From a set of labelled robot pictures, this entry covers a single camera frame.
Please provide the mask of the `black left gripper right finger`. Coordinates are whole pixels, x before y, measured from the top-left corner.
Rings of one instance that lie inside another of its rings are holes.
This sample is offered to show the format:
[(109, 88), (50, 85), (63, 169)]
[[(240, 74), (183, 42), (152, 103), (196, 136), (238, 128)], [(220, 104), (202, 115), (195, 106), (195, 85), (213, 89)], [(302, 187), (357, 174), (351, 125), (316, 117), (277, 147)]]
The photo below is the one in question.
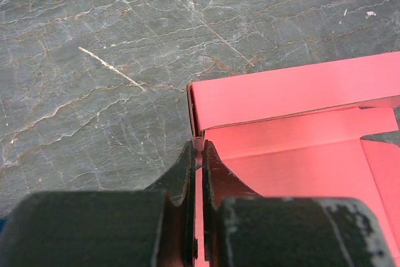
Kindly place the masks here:
[(378, 219), (360, 200), (263, 197), (202, 152), (204, 259), (211, 266), (394, 266)]

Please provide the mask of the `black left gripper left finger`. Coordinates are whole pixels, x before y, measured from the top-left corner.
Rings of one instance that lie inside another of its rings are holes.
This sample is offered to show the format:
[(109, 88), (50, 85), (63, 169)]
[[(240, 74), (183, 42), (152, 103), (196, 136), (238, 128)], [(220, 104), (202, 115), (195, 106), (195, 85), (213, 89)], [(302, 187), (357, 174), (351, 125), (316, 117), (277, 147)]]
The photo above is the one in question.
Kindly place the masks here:
[(2, 266), (193, 266), (196, 151), (137, 191), (43, 191), (1, 231)]

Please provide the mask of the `pink paper box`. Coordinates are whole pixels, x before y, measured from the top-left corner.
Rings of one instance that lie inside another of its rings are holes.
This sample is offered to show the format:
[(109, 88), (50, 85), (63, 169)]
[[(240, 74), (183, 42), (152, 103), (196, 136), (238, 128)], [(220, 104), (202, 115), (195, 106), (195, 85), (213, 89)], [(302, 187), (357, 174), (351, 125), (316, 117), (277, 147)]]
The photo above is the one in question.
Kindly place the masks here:
[(194, 82), (194, 137), (263, 196), (351, 197), (376, 215), (399, 259), (399, 53)]

